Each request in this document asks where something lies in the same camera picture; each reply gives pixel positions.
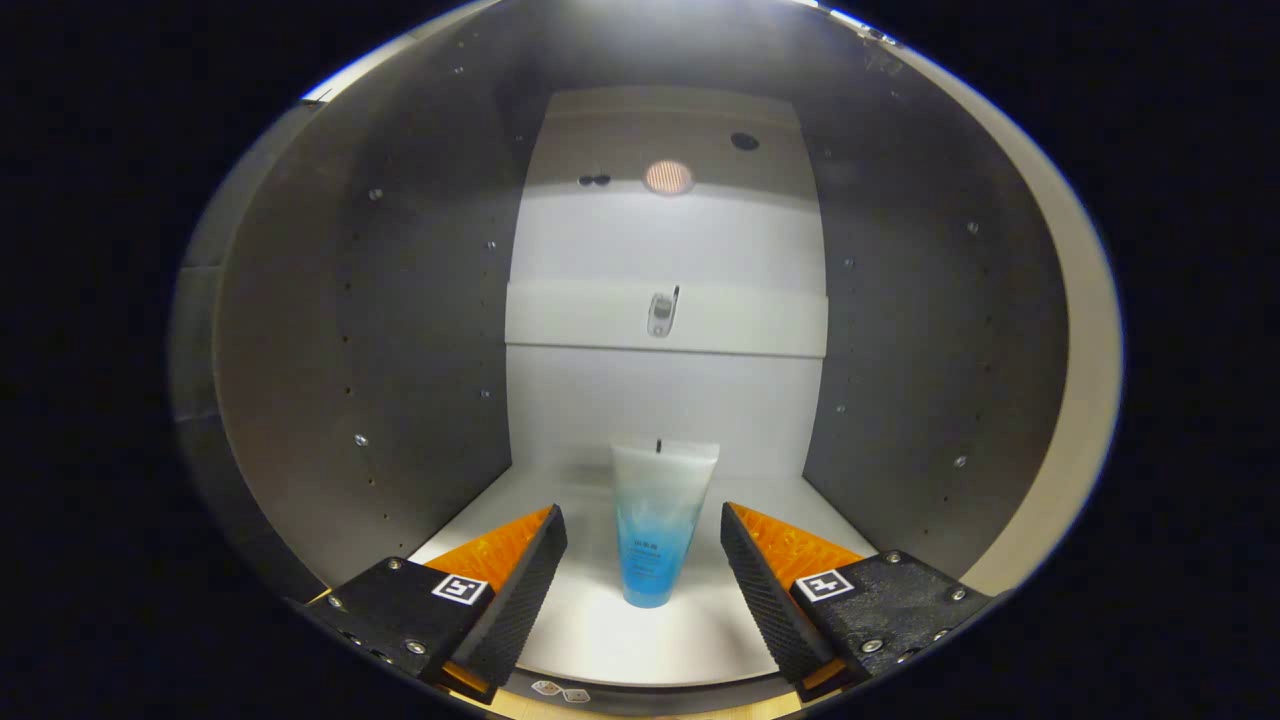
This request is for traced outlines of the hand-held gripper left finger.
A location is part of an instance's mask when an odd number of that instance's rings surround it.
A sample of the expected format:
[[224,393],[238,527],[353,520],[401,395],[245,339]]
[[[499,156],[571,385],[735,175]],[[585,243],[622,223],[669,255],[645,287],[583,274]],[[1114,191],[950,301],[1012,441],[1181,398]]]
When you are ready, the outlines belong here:
[[426,562],[389,556],[291,610],[420,685],[489,705],[507,684],[567,548],[557,505]]

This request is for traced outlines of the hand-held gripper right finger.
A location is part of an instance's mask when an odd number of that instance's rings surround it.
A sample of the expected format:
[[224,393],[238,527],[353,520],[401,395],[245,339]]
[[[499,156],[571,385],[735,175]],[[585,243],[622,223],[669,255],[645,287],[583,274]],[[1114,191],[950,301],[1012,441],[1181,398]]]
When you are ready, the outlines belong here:
[[901,550],[861,555],[741,503],[719,543],[780,675],[804,702],[911,662],[995,598]]

